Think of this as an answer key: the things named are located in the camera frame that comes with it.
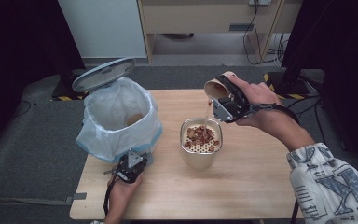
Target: gray carpet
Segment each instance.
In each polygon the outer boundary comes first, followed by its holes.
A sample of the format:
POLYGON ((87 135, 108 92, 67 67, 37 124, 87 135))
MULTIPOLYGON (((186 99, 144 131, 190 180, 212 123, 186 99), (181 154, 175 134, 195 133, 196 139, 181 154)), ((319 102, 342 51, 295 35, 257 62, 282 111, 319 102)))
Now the gray carpet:
MULTIPOLYGON (((205 81, 227 70, 258 83, 263 81, 262 75, 268 71, 277 71, 278 68, 141 66, 135 67, 129 78, 146 89, 199 89, 203 88, 205 81)), ((23 100, 29 104, 19 104, 16 111, 19 116, 13 117, 0 136, 0 198, 41 199, 49 203, 63 203, 67 196, 73 196, 76 192, 87 157, 87 153, 75 141, 81 129, 84 106, 82 101, 50 101, 50 95, 58 81, 59 77, 53 76, 29 85, 23 94, 23 100)), ((286 105, 293 101, 283 100, 286 105)), ((316 101, 317 98, 304 100, 292 109, 300 112, 316 101)), ((326 144, 333 154, 358 169, 357 155, 341 149, 334 127, 320 107, 318 115, 326 144)), ((313 109, 303 113, 300 122, 316 141, 323 141, 313 109)), ((90 223, 88 220, 72 220, 69 211, 70 205, 0 203, 0 223, 90 223)), ((231 223, 247 222, 233 220, 231 223)), ((288 223, 288 220, 265 220, 265 223, 288 223)))

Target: open lid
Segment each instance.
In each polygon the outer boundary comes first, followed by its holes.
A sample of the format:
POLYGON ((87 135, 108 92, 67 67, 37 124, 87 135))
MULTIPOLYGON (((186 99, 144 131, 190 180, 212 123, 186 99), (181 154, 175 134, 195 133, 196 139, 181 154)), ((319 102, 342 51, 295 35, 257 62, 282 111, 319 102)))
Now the open lid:
POLYGON ((77 92, 93 91, 102 86, 109 86, 120 77, 126 76, 135 66, 135 59, 123 58, 104 63, 89 70, 72 83, 72 89, 77 92))

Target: light wood tabletop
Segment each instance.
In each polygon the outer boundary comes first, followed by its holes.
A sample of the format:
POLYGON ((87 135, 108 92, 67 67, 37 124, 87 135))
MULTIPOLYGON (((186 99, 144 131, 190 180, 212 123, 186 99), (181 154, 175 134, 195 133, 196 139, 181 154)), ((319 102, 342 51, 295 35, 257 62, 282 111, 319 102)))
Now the light wood tabletop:
MULTIPOLYGON (((295 196, 289 182, 287 150, 277 139, 252 127, 220 123, 223 146, 214 164, 194 171, 181 157, 180 128, 186 119, 205 118, 203 90, 152 90, 163 134, 145 168, 125 219, 290 218, 295 196)), ((89 155, 74 200, 72 219, 103 219, 103 199, 112 164, 89 155)))

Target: yellow and black hazard tape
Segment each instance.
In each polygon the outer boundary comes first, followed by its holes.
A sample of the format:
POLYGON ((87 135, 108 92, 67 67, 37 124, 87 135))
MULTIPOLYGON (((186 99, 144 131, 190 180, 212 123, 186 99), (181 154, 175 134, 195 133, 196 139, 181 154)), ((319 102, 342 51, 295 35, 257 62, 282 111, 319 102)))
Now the yellow and black hazard tape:
POLYGON ((73 101, 73 100, 84 100, 86 96, 89 95, 89 92, 79 93, 78 95, 61 95, 61 96, 51 96, 51 101, 73 101))
MULTIPOLYGON (((272 90, 275 91, 274 86, 272 85, 271 79, 269 78, 269 74, 264 74, 264 81, 266 85, 272 90)), ((280 99, 297 99, 301 100, 307 98, 308 94, 277 94, 280 99)))

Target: white wall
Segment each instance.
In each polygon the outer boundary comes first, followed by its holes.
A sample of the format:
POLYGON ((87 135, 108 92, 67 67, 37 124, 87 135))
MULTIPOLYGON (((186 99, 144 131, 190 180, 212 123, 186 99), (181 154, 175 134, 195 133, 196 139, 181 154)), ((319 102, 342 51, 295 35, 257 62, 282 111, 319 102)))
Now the white wall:
POLYGON ((146 58, 136 0, 59 0, 82 58, 146 58))

